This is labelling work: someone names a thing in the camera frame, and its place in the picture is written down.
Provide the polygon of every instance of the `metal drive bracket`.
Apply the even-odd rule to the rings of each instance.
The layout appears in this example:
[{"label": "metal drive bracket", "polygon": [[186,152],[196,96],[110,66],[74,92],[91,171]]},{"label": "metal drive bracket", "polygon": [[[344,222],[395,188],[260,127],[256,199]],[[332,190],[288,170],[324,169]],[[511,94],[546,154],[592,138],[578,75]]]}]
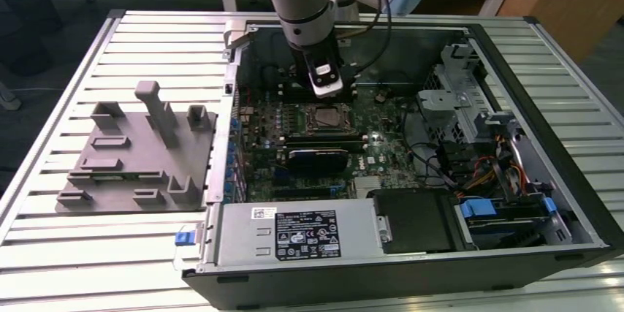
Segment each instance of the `metal drive bracket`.
[{"label": "metal drive bracket", "polygon": [[504,128],[516,116],[507,113],[480,113],[475,118],[475,127],[478,127],[478,137],[487,138],[492,135],[492,128]]},{"label": "metal drive bracket", "polygon": [[210,203],[206,219],[204,234],[202,235],[202,263],[214,264],[216,263],[216,251],[218,251],[218,235],[219,235],[219,222],[222,216],[223,205],[220,202]]},{"label": "metal drive bracket", "polygon": [[468,97],[451,91],[420,91],[419,99],[423,108],[430,111],[454,111],[456,108],[471,106]]}]

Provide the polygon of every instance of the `black cable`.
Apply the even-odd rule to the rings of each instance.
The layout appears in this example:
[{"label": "black cable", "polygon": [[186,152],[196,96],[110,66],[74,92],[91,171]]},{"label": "black cable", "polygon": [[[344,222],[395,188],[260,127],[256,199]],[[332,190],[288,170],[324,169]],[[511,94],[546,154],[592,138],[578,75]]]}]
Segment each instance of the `black cable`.
[{"label": "black cable", "polygon": [[432,142],[415,142],[412,145],[410,145],[410,148],[412,149],[415,146],[418,145],[424,145],[427,146],[430,149],[434,149],[436,150],[438,149],[438,145]]},{"label": "black cable", "polygon": [[379,58],[382,57],[382,55],[386,53],[387,51],[387,48],[388,48],[388,45],[391,44],[391,37],[392,37],[392,10],[391,10],[391,0],[384,0],[386,1],[386,5],[387,5],[387,13],[388,13],[388,16],[387,16],[387,36],[386,36],[386,39],[383,41],[383,46],[378,52],[378,54],[372,57],[371,61],[367,62],[364,65],[362,65],[358,69],[356,69],[356,72],[355,74],[360,74],[367,68],[371,67],[371,65],[374,65],[374,63],[379,60]]},{"label": "black cable", "polygon": [[0,172],[15,173],[15,172],[18,172],[18,168],[15,168],[15,167],[7,167],[7,166],[0,166]]},{"label": "black cable", "polygon": [[343,35],[339,35],[339,36],[336,36],[336,38],[338,39],[354,38],[355,36],[359,36],[360,34],[364,34],[368,31],[371,31],[372,28],[375,26],[378,26],[379,17],[382,16],[382,8],[383,8],[383,0],[378,0],[378,13],[375,15],[375,18],[372,19],[372,22],[368,24],[368,26],[364,29],[360,29],[358,31],[352,31],[351,33],[346,33]]},{"label": "black cable", "polygon": [[415,145],[419,145],[419,144],[424,144],[424,145],[430,145],[430,143],[415,143],[412,145],[408,144],[407,140],[408,138],[406,137],[406,127],[403,125],[402,127],[403,129],[403,140],[406,142],[406,145],[408,146],[408,151],[412,153],[414,157],[416,157],[419,159],[420,162],[423,162],[426,164],[427,167],[430,167],[440,176],[440,179],[444,181],[444,183],[447,184],[447,186],[451,188],[451,189],[456,189],[458,188],[458,184],[452,181],[452,179],[446,175],[444,172],[442,172],[442,170],[434,165],[431,164],[430,160],[426,160],[415,151],[414,151],[414,146]]},{"label": "black cable", "polygon": [[426,163],[426,176],[430,177],[430,164],[431,164],[431,159],[434,158],[438,158],[438,155],[432,155],[430,156],[430,158],[427,159],[427,163]]}]

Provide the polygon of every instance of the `aluminum extrusion table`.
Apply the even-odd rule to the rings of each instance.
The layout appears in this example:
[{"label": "aluminum extrusion table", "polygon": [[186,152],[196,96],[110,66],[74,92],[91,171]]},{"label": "aluminum extrusion table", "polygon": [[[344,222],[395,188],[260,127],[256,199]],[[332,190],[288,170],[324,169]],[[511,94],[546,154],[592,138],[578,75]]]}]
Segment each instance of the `aluminum extrusion table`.
[{"label": "aluminum extrusion table", "polygon": [[[139,80],[158,80],[176,111],[222,103],[230,65],[223,32],[235,19],[272,14],[118,12],[98,34],[76,75],[0,200],[0,304],[3,311],[214,311],[175,270],[198,248],[174,246],[174,234],[204,213],[106,216],[56,214],[100,100],[124,111],[144,106]],[[522,18],[408,17],[398,21],[480,23],[620,225],[624,224],[624,120],[539,24]],[[492,88],[506,106],[503,96]],[[620,311],[624,261],[564,271],[503,292],[471,292],[336,303],[288,311]]]}]

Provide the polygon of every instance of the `warning label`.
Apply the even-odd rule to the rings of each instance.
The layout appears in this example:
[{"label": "warning label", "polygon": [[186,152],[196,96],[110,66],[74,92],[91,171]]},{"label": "warning label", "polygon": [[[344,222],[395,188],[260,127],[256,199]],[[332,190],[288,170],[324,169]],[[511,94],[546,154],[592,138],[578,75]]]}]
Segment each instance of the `warning label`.
[{"label": "warning label", "polygon": [[340,257],[336,212],[275,213],[275,256],[280,261]]}]

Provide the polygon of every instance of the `floor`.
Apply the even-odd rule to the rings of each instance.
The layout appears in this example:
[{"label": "floor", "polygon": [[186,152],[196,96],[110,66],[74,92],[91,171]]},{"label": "floor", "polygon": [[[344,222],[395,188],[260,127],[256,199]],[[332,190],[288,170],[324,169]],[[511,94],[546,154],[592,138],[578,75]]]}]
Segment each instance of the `floor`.
[{"label": "floor", "polygon": [[[52,0],[64,28],[42,38],[54,57],[54,67],[39,75],[18,77],[0,65],[0,81],[15,90],[23,107],[0,109],[0,194],[10,185],[63,89],[80,64],[86,51],[111,9],[220,11],[220,0]],[[271,0],[239,0],[242,11],[272,10]],[[616,25],[583,70],[624,113],[624,26]]]}]

